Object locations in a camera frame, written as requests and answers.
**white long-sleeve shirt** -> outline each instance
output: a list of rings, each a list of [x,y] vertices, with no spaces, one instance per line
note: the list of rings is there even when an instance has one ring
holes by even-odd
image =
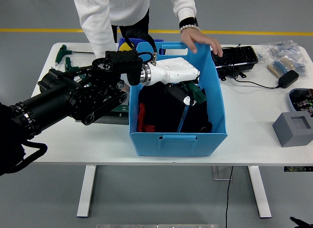
[[[74,0],[80,25],[91,43],[97,58],[104,57],[105,51],[114,51],[111,25],[129,26],[146,15],[150,0]],[[179,21],[195,17],[197,10],[194,0],[171,0],[173,12]]]

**hand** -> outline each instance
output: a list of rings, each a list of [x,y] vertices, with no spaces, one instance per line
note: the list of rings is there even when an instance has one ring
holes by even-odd
[[[210,45],[215,55],[218,54],[219,57],[223,56],[220,42],[215,38],[204,35],[197,29],[186,28],[181,32],[180,37],[181,41],[184,42],[193,53],[197,53],[197,47],[194,44],[194,42],[197,42],[200,44]]]

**red object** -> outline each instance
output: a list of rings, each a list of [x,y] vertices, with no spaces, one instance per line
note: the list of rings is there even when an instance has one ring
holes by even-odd
[[[144,124],[145,117],[146,117],[145,105],[140,103],[139,114],[138,114],[137,132],[154,133],[156,131],[155,126]]]

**blue plastic bin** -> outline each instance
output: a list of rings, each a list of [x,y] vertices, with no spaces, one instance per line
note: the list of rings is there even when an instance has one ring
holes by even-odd
[[[181,42],[156,42],[157,50],[186,49]],[[210,156],[227,137],[224,103],[210,46],[196,44],[198,52],[187,55],[158,55],[157,59],[183,57],[200,72],[201,88],[207,97],[207,113],[213,125],[212,133],[139,133],[137,132],[138,94],[142,85],[132,86],[130,92],[130,137],[139,156]],[[150,51],[148,43],[139,43],[138,52]]]

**white sleeve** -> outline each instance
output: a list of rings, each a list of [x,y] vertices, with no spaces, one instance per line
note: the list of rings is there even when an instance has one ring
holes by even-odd
[[[174,8],[173,11],[179,21],[195,17],[197,14],[195,0],[171,0]]]
[[[74,0],[80,25],[97,58],[116,51],[109,17],[109,0]]]

